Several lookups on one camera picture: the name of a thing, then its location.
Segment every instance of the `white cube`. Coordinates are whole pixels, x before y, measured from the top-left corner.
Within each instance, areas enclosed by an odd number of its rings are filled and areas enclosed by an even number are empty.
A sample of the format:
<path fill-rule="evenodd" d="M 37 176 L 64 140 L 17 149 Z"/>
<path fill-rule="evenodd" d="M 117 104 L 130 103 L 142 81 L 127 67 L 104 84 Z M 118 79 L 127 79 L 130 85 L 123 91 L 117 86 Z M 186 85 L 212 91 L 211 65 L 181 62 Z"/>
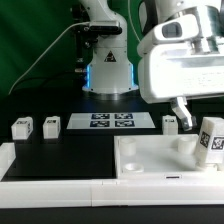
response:
<path fill-rule="evenodd" d="M 164 135 L 178 135 L 178 123 L 176 116 L 163 116 L 162 122 Z"/>
<path fill-rule="evenodd" d="M 224 119 L 204 117 L 196 146 L 200 164 L 220 164 L 224 158 Z"/>
<path fill-rule="evenodd" d="M 44 139 L 56 139 L 61 130 L 60 117 L 47 117 L 43 124 Z"/>
<path fill-rule="evenodd" d="M 19 118 L 11 127 L 13 140 L 26 140 L 33 131 L 31 117 Z"/>

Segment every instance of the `green backdrop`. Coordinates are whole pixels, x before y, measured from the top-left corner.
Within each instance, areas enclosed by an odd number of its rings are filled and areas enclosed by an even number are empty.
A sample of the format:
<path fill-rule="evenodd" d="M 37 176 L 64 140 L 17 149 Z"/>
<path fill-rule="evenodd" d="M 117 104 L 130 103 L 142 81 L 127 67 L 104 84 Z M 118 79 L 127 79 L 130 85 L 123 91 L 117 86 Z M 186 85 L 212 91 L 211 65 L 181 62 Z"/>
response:
<path fill-rule="evenodd" d="M 131 0 L 131 12 L 140 34 L 138 5 Z M 77 0 L 1 0 L 0 1 L 0 99 L 43 51 L 73 24 L 70 8 Z M 128 21 L 127 0 L 110 0 L 110 6 Z M 137 66 L 137 40 L 129 26 L 128 56 Z M 50 76 L 75 65 L 75 41 L 66 34 L 38 63 L 27 77 Z M 39 80 L 26 86 L 39 84 Z"/>

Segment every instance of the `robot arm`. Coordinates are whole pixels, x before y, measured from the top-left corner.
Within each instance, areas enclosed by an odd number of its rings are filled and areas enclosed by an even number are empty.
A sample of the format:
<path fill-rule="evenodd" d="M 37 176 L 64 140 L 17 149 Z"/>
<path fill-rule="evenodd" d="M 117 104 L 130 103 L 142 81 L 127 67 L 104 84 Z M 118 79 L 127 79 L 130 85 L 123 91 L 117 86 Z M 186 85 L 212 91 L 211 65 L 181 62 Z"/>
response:
<path fill-rule="evenodd" d="M 137 92 L 133 65 L 127 58 L 127 22 L 109 7 L 107 0 L 80 0 L 90 17 L 89 30 L 98 33 L 93 59 L 88 66 L 86 95 L 120 99 Z"/>
<path fill-rule="evenodd" d="M 195 119 L 185 107 L 187 99 L 224 95 L 224 54 L 218 44 L 222 1 L 151 1 L 158 25 L 138 46 L 141 96 L 147 103 L 171 102 L 184 130 L 190 130 Z"/>

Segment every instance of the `black and white pattern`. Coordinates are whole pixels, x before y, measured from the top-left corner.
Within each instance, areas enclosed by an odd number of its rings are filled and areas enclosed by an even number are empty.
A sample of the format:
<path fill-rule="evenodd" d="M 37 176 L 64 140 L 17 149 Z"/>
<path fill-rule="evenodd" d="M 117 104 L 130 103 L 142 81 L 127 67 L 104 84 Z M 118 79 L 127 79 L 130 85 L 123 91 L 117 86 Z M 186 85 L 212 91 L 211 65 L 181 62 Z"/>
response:
<path fill-rule="evenodd" d="M 213 150 L 223 150 L 224 149 L 224 137 L 214 137 L 212 142 Z"/>
<path fill-rule="evenodd" d="M 48 120 L 47 123 L 48 124 L 55 124 L 56 123 L 56 120 Z"/>
<path fill-rule="evenodd" d="M 106 120 L 110 119 L 110 114 L 92 114 L 92 120 Z"/>
<path fill-rule="evenodd" d="M 91 121 L 91 128 L 108 128 L 110 127 L 110 121 Z"/>
<path fill-rule="evenodd" d="M 26 124 L 27 121 L 18 121 L 17 124 Z"/>
<path fill-rule="evenodd" d="M 132 114 L 115 114 L 114 116 L 115 116 L 115 119 L 117 119 L 117 120 L 133 119 Z"/>
<path fill-rule="evenodd" d="M 174 123 L 175 120 L 174 119 L 166 119 L 165 122 L 167 122 L 167 123 Z"/>
<path fill-rule="evenodd" d="M 135 127 L 135 123 L 134 121 L 115 121 L 115 127 L 117 128 Z"/>
<path fill-rule="evenodd" d="M 205 148 L 208 148 L 209 140 L 210 140 L 210 135 L 208 135 L 208 134 L 205 133 L 205 132 L 202 132 L 200 143 L 201 143 Z"/>

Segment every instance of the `black table surface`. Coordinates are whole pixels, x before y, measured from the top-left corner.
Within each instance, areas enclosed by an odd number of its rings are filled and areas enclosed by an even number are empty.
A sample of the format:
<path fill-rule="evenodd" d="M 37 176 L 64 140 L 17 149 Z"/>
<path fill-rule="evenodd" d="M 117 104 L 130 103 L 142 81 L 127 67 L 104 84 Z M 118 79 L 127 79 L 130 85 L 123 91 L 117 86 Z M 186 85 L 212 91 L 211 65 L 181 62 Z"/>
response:
<path fill-rule="evenodd" d="M 116 178 L 113 137 L 162 133 L 162 116 L 174 115 L 169 103 L 149 105 L 140 97 L 121 101 L 84 98 L 72 89 L 25 89 L 16 91 L 0 104 L 0 143 L 11 142 L 11 125 L 31 116 L 34 131 L 27 141 L 16 142 L 16 162 L 3 181 Z M 224 118 L 224 101 L 219 98 L 188 101 L 198 126 L 202 119 Z M 148 112 L 155 129 L 67 131 L 71 113 Z M 43 140 L 46 117 L 60 116 L 60 138 Z M 179 121 L 179 133 L 183 134 Z M 223 223 L 224 205 L 144 206 L 104 208 L 3 209 L 0 223 Z"/>

